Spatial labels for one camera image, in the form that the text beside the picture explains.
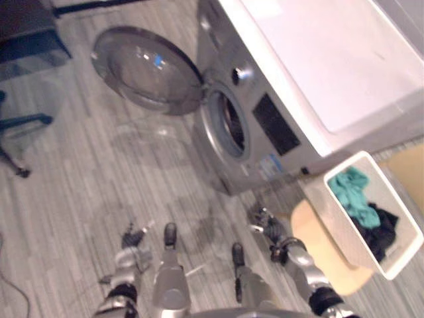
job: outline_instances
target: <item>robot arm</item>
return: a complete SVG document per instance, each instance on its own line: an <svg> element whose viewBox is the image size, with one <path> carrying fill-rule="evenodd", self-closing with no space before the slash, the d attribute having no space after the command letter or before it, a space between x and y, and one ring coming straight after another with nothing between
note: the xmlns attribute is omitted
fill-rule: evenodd
<svg viewBox="0 0 424 318"><path fill-rule="evenodd" d="M110 284L112 290L99 306L93 318L137 318L137 295L141 274L149 267L152 253L139 246L148 227L133 232L131 225L122 238L122 250L115 257L115 273L101 282Z"/></svg>
<svg viewBox="0 0 424 318"><path fill-rule="evenodd" d="M263 208L254 216L255 232L263 233L271 241L271 260L279 262L293 278L300 296L312 312L326 318L359 318L335 292L324 273L316 267L305 245L289 237L284 226Z"/></svg>

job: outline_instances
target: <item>dark furniture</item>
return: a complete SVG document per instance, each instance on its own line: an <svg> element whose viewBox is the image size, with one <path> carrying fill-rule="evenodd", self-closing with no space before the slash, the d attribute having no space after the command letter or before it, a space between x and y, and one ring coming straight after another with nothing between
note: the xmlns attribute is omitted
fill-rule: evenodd
<svg viewBox="0 0 424 318"><path fill-rule="evenodd" d="M0 0L0 81L64 64L71 58L56 33L54 15L38 0ZM0 105L6 94L0 91ZM0 120L5 129L32 121L46 125L53 118L42 113ZM18 166L0 145L0 159L16 175L26 178L30 171Z"/></svg>
<svg viewBox="0 0 424 318"><path fill-rule="evenodd" d="M5 99L6 99L6 93L4 91L0 91L0 106L4 102ZM47 116L43 113L38 113L38 114L34 114L34 115L16 117L16 118L12 118L12 119L3 119L3 120L0 121L0 133L2 133L3 131L5 131L8 128L21 126L21 125L29 123L31 121L40 121L41 123L48 125L53 121L53 118L51 116ZM12 169L14 169L16 175L18 175L22 178L27 178L29 176L30 170L18 166L13 161L13 159L9 156L9 154L7 152L5 152L5 150L2 148L1 144L0 144L0 156L3 157L4 161L6 161L6 163L8 165L10 165L10 167L12 167Z"/></svg>

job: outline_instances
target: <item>washing machine door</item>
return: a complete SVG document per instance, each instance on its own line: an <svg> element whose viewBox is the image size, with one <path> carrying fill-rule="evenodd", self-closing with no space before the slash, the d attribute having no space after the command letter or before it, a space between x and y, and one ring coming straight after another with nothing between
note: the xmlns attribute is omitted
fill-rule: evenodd
<svg viewBox="0 0 424 318"><path fill-rule="evenodd" d="M199 71L177 46L153 32L110 28L97 37L91 60L111 89L141 107L167 115L199 107Z"/></svg>

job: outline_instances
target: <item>black chair base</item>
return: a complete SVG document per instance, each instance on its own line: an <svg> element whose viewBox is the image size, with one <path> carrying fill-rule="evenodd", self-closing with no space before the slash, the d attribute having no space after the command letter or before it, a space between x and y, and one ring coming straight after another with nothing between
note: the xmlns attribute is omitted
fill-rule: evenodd
<svg viewBox="0 0 424 318"><path fill-rule="evenodd" d="M5 92L0 91L0 104L5 100L5 98L6 98ZM41 123L45 125L49 125L50 123L52 123L53 117L45 115L43 113L38 113L34 115L4 119L0 121L0 133L11 127L21 126L33 121L40 121ZM21 178L29 177L31 171L26 168L20 167L18 164L16 164L15 161L13 161L12 157L2 148L1 144L0 144L0 157L2 157L5 163L8 164L15 171L15 174L17 176L20 176Z"/></svg>

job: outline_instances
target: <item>white countertop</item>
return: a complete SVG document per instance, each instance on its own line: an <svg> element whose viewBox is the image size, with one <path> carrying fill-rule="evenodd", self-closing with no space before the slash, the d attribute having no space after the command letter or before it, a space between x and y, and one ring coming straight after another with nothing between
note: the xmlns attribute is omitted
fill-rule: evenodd
<svg viewBox="0 0 424 318"><path fill-rule="evenodd" d="M423 61L371 1L220 2L322 156L381 127L420 98ZM405 98L412 102L399 102Z"/></svg>

